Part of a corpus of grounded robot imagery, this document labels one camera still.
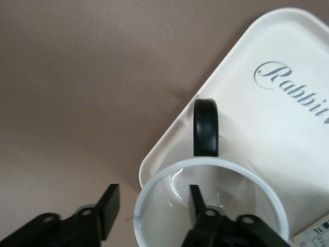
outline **cup rim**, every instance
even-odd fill
[[[274,190],[259,176],[249,171],[248,169],[235,164],[231,161],[223,160],[218,157],[194,157],[187,160],[179,161],[170,165],[163,170],[156,173],[144,186],[142,191],[140,192],[134,209],[134,231],[137,242],[139,246],[147,246],[144,236],[140,227],[140,216],[144,201],[150,192],[150,190],[165,176],[170,173],[180,170],[186,167],[199,166],[199,165],[210,165],[210,166],[218,166],[222,168],[226,168],[232,171],[235,171],[248,179],[252,180],[255,184],[257,184],[263,192],[268,196],[279,222],[279,235],[285,241],[288,241],[289,238],[289,226],[288,219],[284,207],[282,205],[281,200],[274,192]]]

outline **black handle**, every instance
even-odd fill
[[[197,99],[193,118],[194,156],[218,156],[218,116],[213,99]]]

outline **label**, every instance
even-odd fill
[[[329,247],[329,215],[292,238],[295,247]]]

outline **white tray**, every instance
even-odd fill
[[[273,73],[280,67],[287,68]],[[256,20],[145,157],[142,187],[168,150],[193,135],[197,98],[215,99],[220,135],[240,148],[277,192],[291,234],[329,212],[326,25],[294,8]]]

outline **brown surface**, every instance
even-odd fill
[[[103,246],[137,246],[138,169],[246,28],[328,1],[1,1],[0,239],[121,185]]]

